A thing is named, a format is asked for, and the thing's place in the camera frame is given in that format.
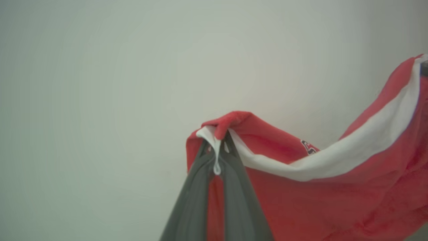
garment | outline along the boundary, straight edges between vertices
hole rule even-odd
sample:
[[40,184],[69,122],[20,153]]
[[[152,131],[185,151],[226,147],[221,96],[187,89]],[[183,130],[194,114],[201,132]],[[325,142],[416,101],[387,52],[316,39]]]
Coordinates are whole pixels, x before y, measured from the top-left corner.
[[[319,150],[250,112],[208,121],[187,140],[230,131],[275,240],[403,240],[428,220],[428,78],[410,58],[333,145]],[[208,240],[223,240],[223,186],[210,184]]]

logo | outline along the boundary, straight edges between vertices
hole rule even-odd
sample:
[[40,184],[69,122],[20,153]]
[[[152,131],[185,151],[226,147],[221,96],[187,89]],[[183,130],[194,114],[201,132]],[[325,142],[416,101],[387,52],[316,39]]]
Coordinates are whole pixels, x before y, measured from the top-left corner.
[[304,140],[300,140],[300,142],[305,147],[306,151],[308,152],[308,155],[312,155],[312,154],[317,153],[315,147],[313,145],[309,144],[309,142],[306,142]]

red and white cloth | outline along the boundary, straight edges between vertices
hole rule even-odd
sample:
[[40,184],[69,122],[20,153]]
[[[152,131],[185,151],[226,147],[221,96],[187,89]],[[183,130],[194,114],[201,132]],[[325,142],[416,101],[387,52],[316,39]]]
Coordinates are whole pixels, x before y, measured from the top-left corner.
[[[250,112],[208,121],[187,140],[218,151],[230,131],[276,240],[403,240],[428,220],[428,78],[403,62],[379,97],[325,150]],[[208,240],[223,240],[223,185],[210,184]]]

red cloth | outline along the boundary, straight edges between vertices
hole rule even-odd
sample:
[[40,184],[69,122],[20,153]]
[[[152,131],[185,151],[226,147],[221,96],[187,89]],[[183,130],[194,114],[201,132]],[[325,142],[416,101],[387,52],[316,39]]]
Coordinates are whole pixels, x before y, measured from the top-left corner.
[[[416,58],[403,62],[379,97],[345,131],[359,129],[408,84]],[[256,154],[290,164],[310,154],[302,142],[250,112],[234,111],[202,126],[216,126],[222,139],[233,129]],[[428,78],[420,78],[419,100],[407,129],[386,150],[339,176],[306,182],[247,168],[275,240],[403,240],[428,219]],[[187,140],[192,165],[202,140]],[[223,186],[210,184],[208,240],[223,240]]]

plain background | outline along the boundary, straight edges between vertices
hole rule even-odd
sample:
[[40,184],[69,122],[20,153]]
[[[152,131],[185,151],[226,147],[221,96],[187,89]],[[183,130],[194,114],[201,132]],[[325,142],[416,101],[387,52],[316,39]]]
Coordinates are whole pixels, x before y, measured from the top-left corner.
[[326,148],[428,53],[426,0],[0,0],[0,240],[157,240],[232,110]]

